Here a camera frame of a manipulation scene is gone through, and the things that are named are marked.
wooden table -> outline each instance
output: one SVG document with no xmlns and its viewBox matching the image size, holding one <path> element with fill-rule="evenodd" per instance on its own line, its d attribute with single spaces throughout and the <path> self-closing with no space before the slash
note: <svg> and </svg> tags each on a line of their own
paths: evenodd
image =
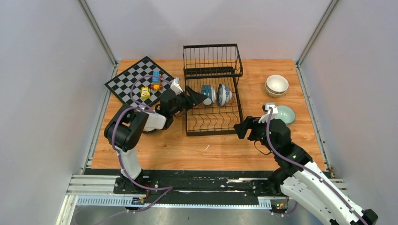
<svg viewBox="0 0 398 225">
<path fill-rule="evenodd" d="M 138 60 L 122 60 L 118 74 Z M 182 60 L 154 60 L 174 77 L 180 77 L 184 87 Z M 296 113 L 295 122 L 289 126 L 292 140 L 305 149 L 325 170 L 320 148 L 308 113 L 300 82 L 292 60 L 242 60 L 244 73 L 239 80 L 238 90 L 246 116 L 262 116 L 262 104 L 275 102 L 287 105 Z M 264 83 L 273 74 L 284 76 L 289 81 L 289 89 L 281 98 L 271 98 L 265 93 Z M 94 153 L 92 168 L 120 168 L 119 161 L 103 136 L 109 123 L 122 103 L 111 94 L 100 137 Z M 178 170 L 275 170 L 279 166 L 274 156 L 264 156 L 254 147 L 253 142 L 239 140 L 236 135 L 214 135 L 187 137 L 184 117 L 174 118 L 169 129 L 155 134 L 142 134 L 137 145 L 138 160 L 144 169 Z"/>
</svg>

dish rack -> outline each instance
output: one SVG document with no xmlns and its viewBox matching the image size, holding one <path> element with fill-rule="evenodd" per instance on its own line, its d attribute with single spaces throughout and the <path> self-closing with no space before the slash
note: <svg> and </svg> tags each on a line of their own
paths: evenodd
<svg viewBox="0 0 398 225">
<path fill-rule="evenodd" d="M 237 44 L 185 45 L 183 52 L 186 86 L 201 93 L 202 85 L 211 85 L 217 92 L 220 83 L 232 92 L 231 100 L 218 106 L 203 103 L 185 112 L 187 136 L 236 134 L 234 125 L 243 121 L 238 82 L 243 75 Z"/>
</svg>

black wire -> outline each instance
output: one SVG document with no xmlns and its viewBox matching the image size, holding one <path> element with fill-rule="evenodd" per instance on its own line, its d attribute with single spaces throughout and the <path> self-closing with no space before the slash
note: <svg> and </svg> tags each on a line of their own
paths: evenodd
<svg viewBox="0 0 398 225">
<path fill-rule="evenodd" d="M 260 151 L 260 149 L 258 149 L 257 146 L 256 146 L 256 142 L 258 142 L 258 140 L 256 140 L 256 141 L 254 142 L 254 146 L 255 146 L 255 148 L 256 148 L 261 154 L 267 156 L 267 155 L 269 155 L 269 154 L 272 153 L 271 151 L 269 151 L 269 153 L 265 154 L 264 152 Z"/>
</svg>

black and white checkered mat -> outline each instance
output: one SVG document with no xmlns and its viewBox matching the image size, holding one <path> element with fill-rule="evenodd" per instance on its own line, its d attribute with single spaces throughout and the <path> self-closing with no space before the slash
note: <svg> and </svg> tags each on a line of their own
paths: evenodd
<svg viewBox="0 0 398 225">
<path fill-rule="evenodd" d="M 136 64 L 132 65 L 130 68 L 121 72 L 118 76 L 108 81 L 105 86 L 114 94 L 116 97 L 122 101 L 124 104 L 131 105 L 133 107 L 138 107 L 138 105 L 133 102 L 130 97 L 130 90 L 133 83 L 145 76 L 145 75 L 153 75 L 154 71 L 159 71 L 160 75 L 163 75 L 163 78 L 168 82 L 171 82 L 174 78 L 168 74 L 164 69 L 158 66 L 152 59 L 148 56 L 145 56 L 143 59 L 138 61 Z M 170 85 L 166 82 L 162 81 L 163 89 L 162 90 L 151 90 L 151 97 L 145 100 L 141 99 L 141 88 L 149 87 L 152 84 L 152 77 L 144 78 L 137 82 L 136 86 L 133 89 L 133 98 L 139 102 L 144 102 L 145 104 L 152 106 L 155 104 L 161 94 L 170 88 Z"/>
</svg>

mint green bowl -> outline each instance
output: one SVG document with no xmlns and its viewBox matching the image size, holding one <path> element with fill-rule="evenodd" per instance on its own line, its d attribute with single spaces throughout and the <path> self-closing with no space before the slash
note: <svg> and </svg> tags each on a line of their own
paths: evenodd
<svg viewBox="0 0 398 225">
<path fill-rule="evenodd" d="M 278 105 L 276 108 L 278 109 L 278 115 L 275 116 L 275 119 L 281 119 L 287 126 L 296 119 L 296 114 L 290 107 Z"/>
</svg>

